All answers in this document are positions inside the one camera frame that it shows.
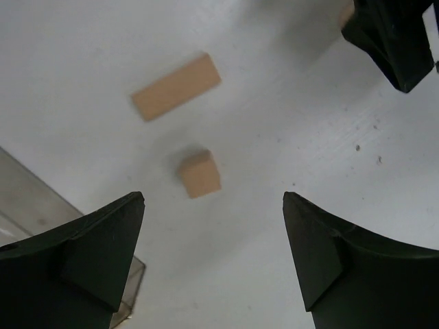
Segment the long rectangular wood block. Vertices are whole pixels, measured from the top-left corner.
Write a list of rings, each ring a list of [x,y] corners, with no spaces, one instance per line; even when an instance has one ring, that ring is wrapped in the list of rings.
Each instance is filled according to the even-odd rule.
[[[146,121],[152,121],[215,88],[222,79],[207,53],[149,86],[133,93],[131,100]]]

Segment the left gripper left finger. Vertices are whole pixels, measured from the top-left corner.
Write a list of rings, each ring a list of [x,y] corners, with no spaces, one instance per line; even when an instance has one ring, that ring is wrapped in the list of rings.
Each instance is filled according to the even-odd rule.
[[[109,328],[145,204],[131,192],[52,230],[1,247],[2,328]]]

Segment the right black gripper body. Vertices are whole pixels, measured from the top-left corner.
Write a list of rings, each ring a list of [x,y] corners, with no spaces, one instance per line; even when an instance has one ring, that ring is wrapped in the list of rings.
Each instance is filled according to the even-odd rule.
[[[354,1],[346,41],[366,52],[395,89],[412,91],[435,67],[423,14],[437,1]]]

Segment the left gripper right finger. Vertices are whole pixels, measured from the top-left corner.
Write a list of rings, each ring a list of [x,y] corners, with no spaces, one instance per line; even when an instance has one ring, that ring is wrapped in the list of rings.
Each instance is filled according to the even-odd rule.
[[[438,327],[436,250],[371,232],[293,192],[283,215],[315,327]]]

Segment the clear plastic box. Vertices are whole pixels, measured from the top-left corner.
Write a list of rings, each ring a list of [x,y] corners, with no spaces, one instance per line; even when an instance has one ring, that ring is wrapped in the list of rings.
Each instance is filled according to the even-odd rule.
[[[1,150],[1,245],[46,232],[82,213]]]

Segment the wood cube block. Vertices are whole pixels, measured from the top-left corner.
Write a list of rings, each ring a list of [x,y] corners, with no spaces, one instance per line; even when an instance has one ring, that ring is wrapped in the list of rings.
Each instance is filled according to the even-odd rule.
[[[191,199],[222,189],[220,173],[209,150],[185,158],[178,168],[178,175]]]

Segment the wood cylinder block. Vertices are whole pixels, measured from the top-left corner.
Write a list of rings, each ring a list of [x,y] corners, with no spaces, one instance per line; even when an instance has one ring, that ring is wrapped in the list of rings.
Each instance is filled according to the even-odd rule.
[[[354,3],[350,3],[342,9],[342,11],[340,12],[340,15],[339,15],[339,20],[338,20],[338,23],[339,23],[339,26],[341,29],[348,23],[349,19],[352,17],[354,12],[355,12]]]

